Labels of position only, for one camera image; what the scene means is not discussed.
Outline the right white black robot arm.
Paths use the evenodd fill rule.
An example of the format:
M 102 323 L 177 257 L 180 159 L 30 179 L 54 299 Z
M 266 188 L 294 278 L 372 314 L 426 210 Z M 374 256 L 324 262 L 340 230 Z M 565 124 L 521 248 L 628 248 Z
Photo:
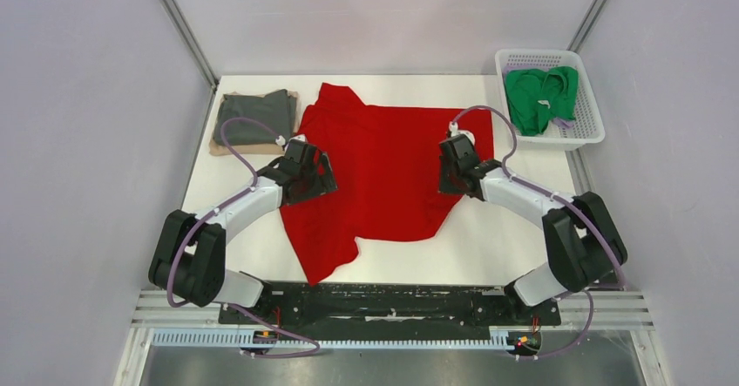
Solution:
M 505 316 L 525 323 L 539 304 L 578 293 L 627 261 L 627 250 L 596 193 L 562 197 L 520 179 L 495 160 L 482 160 L 470 138 L 450 136 L 440 145 L 439 191 L 464 194 L 503 207 L 541 229 L 546 263 L 505 287 Z

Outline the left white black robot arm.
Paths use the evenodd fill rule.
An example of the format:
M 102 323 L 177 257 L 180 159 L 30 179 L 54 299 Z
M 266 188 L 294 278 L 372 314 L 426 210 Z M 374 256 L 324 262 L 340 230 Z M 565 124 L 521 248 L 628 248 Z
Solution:
M 292 138 L 282 156 L 253 171 L 250 182 L 226 200 L 198 213 L 170 212 L 148 279 L 165 289 L 173 308 L 236 304 L 251 322 L 264 322 L 274 311 L 273 298 L 264 293 L 267 284 L 227 269 L 227 245 L 262 216 L 336 189 L 328 154 L 302 137 Z

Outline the red t-shirt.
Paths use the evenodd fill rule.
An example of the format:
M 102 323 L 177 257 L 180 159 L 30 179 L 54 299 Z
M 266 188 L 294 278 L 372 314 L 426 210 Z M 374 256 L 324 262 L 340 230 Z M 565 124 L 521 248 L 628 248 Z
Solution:
M 328 154 L 337 189 L 280 210 L 309 285 L 359 255 L 357 238 L 411 242 L 437 234 L 459 194 L 440 193 L 440 143 L 457 109 L 364 103 L 322 84 L 299 132 Z

